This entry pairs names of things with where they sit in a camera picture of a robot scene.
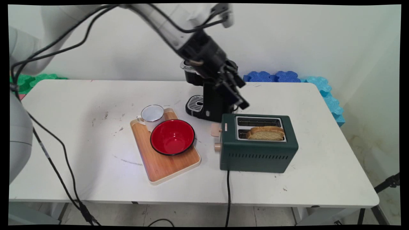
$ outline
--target white mug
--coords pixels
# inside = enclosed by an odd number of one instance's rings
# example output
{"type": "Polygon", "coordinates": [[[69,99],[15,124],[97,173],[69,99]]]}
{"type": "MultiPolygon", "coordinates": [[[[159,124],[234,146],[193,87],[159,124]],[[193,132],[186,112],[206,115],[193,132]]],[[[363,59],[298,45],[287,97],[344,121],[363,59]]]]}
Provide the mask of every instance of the white mug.
{"type": "Polygon", "coordinates": [[[164,110],[159,105],[147,106],[142,110],[141,117],[138,117],[137,121],[144,124],[149,132],[152,132],[157,125],[165,121],[164,110]]]}

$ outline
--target red bowl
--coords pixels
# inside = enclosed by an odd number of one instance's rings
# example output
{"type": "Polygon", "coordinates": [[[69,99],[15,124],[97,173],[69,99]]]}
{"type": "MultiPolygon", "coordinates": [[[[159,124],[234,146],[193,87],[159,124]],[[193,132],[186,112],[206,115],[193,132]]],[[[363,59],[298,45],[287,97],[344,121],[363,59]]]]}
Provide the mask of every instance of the red bowl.
{"type": "Polygon", "coordinates": [[[195,131],[182,120],[167,120],[154,128],[151,145],[155,151],[167,156],[181,154],[192,146],[195,131]]]}

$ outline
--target toaster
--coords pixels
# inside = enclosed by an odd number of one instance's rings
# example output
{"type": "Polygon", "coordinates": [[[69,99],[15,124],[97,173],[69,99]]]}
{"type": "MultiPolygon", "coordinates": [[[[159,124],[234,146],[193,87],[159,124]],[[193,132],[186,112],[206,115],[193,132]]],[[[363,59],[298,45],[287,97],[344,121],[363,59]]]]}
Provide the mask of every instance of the toaster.
{"type": "MultiPolygon", "coordinates": [[[[217,125],[220,143],[220,169],[283,173],[298,150],[298,142],[289,116],[233,114],[222,115],[217,125]],[[247,132],[253,127],[276,126],[284,129],[282,140],[249,140],[247,132]]],[[[216,136],[214,126],[212,135],[216,136]]]]}

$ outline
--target cutting board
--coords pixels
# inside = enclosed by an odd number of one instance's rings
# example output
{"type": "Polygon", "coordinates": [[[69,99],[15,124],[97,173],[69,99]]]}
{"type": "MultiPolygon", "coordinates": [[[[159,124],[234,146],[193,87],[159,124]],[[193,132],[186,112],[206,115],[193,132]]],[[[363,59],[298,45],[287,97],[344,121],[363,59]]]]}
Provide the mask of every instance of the cutting board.
{"type": "MultiPolygon", "coordinates": [[[[166,108],[164,116],[165,120],[178,119],[172,108],[166,108]]],[[[158,185],[200,165],[202,159],[194,145],[182,154],[165,156],[152,148],[151,133],[144,124],[135,119],[130,126],[151,184],[158,185]]]]}

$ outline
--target toast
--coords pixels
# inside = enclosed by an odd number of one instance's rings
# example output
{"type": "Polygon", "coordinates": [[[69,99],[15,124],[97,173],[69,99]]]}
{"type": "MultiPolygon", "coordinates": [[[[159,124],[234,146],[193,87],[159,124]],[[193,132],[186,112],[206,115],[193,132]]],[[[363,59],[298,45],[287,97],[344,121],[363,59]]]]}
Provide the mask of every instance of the toast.
{"type": "Polygon", "coordinates": [[[275,126],[253,127],[246,137],[249,140],[283,140],[284,129],[275,126]]]}

